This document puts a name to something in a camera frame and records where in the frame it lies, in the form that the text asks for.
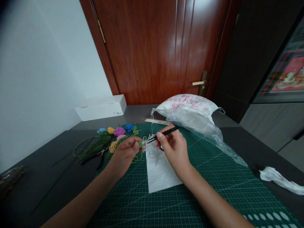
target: pink crochet flower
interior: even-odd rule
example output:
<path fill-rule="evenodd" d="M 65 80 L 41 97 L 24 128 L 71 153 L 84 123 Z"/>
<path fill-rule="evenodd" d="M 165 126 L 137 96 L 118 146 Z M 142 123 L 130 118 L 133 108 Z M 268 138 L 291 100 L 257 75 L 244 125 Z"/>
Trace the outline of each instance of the pink crochet flower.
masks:
<path fill-rule="evenodd" d="M 126 135 L 119 135 L 119 136 L 117 136 L 117 141 L 119 140 L 119 139 L 121 139 L 121 138 L 123 138 L 123 137 L 126 137 Z"/>
<path fill-rule="evenodd" d="M 114 131 L 114 135 L 120 136 L 123 135 L 126 131 L 123 128 L 116 128 Z"/>

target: green cutting mat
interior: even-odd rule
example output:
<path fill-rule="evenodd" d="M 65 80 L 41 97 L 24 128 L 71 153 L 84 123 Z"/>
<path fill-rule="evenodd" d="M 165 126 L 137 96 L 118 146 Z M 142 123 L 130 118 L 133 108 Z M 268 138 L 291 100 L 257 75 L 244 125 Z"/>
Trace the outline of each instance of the green cutting mat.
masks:
<path fill-rule="evenodd" d="M 137 124 L 137 127 L 141 130 L 140 137 L 152 134 L 149 123 Z M 163 127 L 153 124 L 153 134 Z M 191 164 L 254 226 L 303 227 L 250 169 L 235 163 L 217 147 L 192 132 L 184 128 L 180 131 L 187 140 Z M 212 227 L 183 184 L 149 194 L 145 154 L 141 161 L 131 164 L 96 211 L 89 226 Z"/>

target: person's left hand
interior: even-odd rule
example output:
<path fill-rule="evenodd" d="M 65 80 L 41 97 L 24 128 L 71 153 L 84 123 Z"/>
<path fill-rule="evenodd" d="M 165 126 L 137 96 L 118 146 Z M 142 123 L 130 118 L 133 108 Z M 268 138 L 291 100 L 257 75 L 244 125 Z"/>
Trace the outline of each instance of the person's left hand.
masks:
<path fill-rule="evenodd" d="M 142 141 L 140 137 L 133 136 L 120 143 L 116 148 L 105 168 L 115 179 L 119 180 L 127 172 L 133 158 L 139 152 L 139 141 Z"/>

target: door frame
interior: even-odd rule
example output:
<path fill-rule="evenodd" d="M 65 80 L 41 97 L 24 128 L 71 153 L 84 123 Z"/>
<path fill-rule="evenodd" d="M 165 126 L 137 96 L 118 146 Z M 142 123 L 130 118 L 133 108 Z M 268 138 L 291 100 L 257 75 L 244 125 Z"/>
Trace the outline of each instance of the door frame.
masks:
<path fill-rule="evenodd" d="M 112 66 L 107 44 L 103 42 L 103 38 L 97 22 L 97 14 L 92 0 L 79 0 L 82 10 L 84 12 L 86 21 L 89 25 L 93 41 L 95 43 L 97 53 L 101 60 L 101 64 L 104 68 L 105 75 L 109 82 L 113 95 L 119 95 L 120 90 L 116 80 L 115 71 Z M 225 57 L 228 51 L 230 39 L 237 21 L 238 14 L 241 9 L 242 0 L 228 0 L 224 19 L 221 25 L 220 39 L 217 42 L 217 47 L 211 66 L 211 70 L 208 73 L 207 89 L 204 91 L 204 96 L 212 100 L 215 93 L 218 80 L 221 75 Z"/>

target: white wall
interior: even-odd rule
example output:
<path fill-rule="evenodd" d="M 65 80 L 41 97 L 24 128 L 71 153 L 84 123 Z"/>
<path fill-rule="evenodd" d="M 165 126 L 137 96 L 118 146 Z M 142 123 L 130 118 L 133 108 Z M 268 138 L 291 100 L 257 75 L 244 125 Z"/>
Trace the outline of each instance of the white wall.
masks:
<path fill-rule="evenodd" d="M 0 24 L 0 173 L 112 95 L 78 0 L 18 0 Z"/>

